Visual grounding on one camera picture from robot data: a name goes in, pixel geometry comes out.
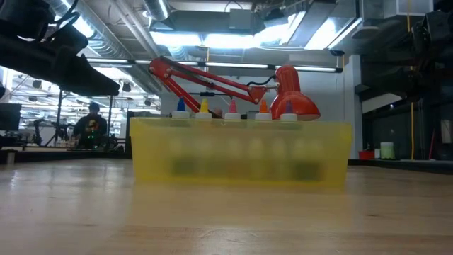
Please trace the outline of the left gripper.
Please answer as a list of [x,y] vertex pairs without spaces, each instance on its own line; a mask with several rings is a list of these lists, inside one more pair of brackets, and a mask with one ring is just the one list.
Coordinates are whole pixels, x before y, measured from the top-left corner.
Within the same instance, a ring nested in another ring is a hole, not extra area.
[[84,54],[58,56],[41,44],[0,35],[0,66],[58,84],[82,96],[117,96],[120,85],[94,69]]

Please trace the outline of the blue food coloring bottle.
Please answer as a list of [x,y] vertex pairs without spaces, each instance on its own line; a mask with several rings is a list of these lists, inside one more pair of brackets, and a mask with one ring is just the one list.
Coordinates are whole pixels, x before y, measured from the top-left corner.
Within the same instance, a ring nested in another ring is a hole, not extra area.
[[184,119],[190,117],[190,113],[185,109],[185,101],[183,97],[179,98],[177,108],[171,113],[171,117],[177,119]]

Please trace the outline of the yellow food coloring bottle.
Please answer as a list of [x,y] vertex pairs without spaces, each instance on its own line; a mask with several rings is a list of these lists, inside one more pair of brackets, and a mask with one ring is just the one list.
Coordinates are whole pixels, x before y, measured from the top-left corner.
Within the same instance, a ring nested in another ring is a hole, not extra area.
[[199,111],[195,114],[197,119],[212,119],[212,114],[209,112],[208,101],[206,98],[202,99]]

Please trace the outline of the pink food coloring bottle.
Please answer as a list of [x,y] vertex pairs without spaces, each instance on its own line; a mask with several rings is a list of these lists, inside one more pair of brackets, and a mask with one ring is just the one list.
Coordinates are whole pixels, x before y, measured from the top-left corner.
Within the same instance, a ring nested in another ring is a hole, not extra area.
[[225,120],[240,120],[241,114],[237,111],[237,105],[235,100],[231,100],[229,104],[229,111],[224,114]]

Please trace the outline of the orange food coloring bottle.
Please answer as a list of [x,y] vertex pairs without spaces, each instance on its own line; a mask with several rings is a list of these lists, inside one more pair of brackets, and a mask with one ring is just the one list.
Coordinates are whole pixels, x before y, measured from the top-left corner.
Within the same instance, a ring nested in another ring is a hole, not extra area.
[[272,120],[272,114],[268,110],[268,105],[265,99],[260,101],[259,111],[255,114],[255,119],[262,121]]

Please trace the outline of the person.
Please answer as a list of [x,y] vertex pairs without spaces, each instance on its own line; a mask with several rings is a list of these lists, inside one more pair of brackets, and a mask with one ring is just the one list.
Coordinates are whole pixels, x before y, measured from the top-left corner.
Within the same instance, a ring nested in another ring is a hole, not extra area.
[[76,147],[80,149],[95,149],[101,145],[107,134],[107,120],[100,114],[100,106],[90,103],[88,114],[80,118],[74,126],[73,137],[76,138]]

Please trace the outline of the black monitor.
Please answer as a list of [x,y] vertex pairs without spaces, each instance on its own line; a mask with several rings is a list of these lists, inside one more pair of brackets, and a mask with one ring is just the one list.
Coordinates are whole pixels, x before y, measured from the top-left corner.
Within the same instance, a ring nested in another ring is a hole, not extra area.
[[17,131],[21,119],[21,104],[0,103],[0,130]]

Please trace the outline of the long linear ceiling light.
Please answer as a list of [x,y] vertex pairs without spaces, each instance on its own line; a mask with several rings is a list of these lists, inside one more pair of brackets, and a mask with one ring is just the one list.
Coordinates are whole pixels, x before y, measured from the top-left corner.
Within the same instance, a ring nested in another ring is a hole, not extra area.
[[[132,65],[149,65],[151,60],[140,59],[109,59],[109,58],[88,58],[91,64],[104,64],[113,66],[132,66]],[[222,67],[222,68],[239,68],[239,69],[266,69],[277,70],[281,65],[275,64],[249,64],[249,63],[232,63],[232,62],[205,62],[205,61],[177,61],[189,67]],[[320,73],[341,73],[341,67],[318,67],[318,66],[294,66],[298,72],[320,72]]]

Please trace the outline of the yellow translucent plastic bin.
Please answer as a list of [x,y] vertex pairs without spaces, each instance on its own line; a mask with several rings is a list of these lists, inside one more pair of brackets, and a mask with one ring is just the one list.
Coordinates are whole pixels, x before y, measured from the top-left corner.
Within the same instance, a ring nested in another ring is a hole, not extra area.
[[352,127],[131,118],[130,137],[138,183],[337,187],[345,183]]

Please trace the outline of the red desk lamp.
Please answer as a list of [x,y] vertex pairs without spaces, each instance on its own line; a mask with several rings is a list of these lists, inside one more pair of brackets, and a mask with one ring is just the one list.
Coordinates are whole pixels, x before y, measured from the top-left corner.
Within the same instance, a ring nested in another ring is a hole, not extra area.
[[[194,112],[200,109],[200,102],[196,101],[175,80],[175,77],[191,81],[209,89],[222,92],[232,98],[240,98],[255,105],[264,99],[264,95],[270,89],[267,83],[251,81],[248,84],[228,80],[216,74],[202,71],[195,67],[179,64],[166,57],[153,59],[148,67],[149,72],[159,79],[164,86],[174,92],[177,97],[183,97],[185,104]],[[280,119],[285,112],[287,101],[291,101],[293,111],[298,120],[315,120],[321,116],[316,104],[301,92],[298,71],[289,65],[278,68],[268,79],[276,83],[276,97],[270,105],[272,119]]]

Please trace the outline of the green plastic container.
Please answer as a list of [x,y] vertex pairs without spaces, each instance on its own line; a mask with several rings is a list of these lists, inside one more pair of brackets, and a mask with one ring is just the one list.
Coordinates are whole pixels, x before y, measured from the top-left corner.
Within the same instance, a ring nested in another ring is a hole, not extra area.
[[380,143],[380,158],[381,159],[395,159],[393,142],[381,142]]

